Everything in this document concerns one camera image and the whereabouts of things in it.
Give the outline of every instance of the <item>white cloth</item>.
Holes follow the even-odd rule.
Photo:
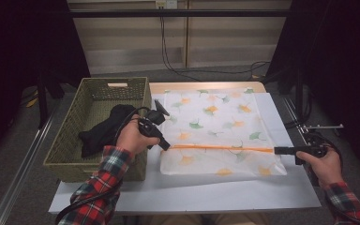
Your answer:
[[[165,139],[190,147],[162,152],[162,173],[286,174],[274,153],[239,150],[273,149],[252,89],[167,91],[164,107],[171,115],[162,125]]]

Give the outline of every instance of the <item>black cloth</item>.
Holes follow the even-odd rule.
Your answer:
[[[82,131],[78,137],[83,142],[82,158],[87,158],[103,150],[104,145],[114,142],[115,134],[132,112],[137,113],[131,105],[116,105],[111,109],[110,117],[95,125],[88,131]]]

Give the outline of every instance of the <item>white table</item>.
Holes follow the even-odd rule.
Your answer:
[[[158,91],[152,91],[153,98],[162,98],[162,94],[156,94],[161,93],[161,89],[155,90]],[[256,99],[276,146],[293,146],[271,96],[259,94]],[[159,147],[155,146],[148,153],[145,181],[126,182],[121,187],[121,197],[116,205],[118,215],[230,213],[321,206],[305,170],[294,164],[293,156],[282,156],[287,175],[247,179],[242,176],[163,175],[159,171],[159,152]],[[49,212],[56,214],[68,206],[71,194],[80,185],[60,183]]]

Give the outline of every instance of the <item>person's left hand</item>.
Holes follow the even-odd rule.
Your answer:
[[[117,147],[125,148],[135,155],[141,153],[147,146],[160,142],[159,138],[145,137],[140,133],[137,120],[139,117],[137,114],[132,116],[130,122],[122,129],[116,142]]]

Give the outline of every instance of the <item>orange stick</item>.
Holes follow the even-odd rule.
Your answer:
[[[229,149],[229,150],[249,150],[249,151],[258,151],[265,153],[273,153],[272,148],[265,147],[230,147],[230,146],[220,146],[220,145],[195,145],[195,144],[175,144],[171,148],[203,148],[203,149]]]

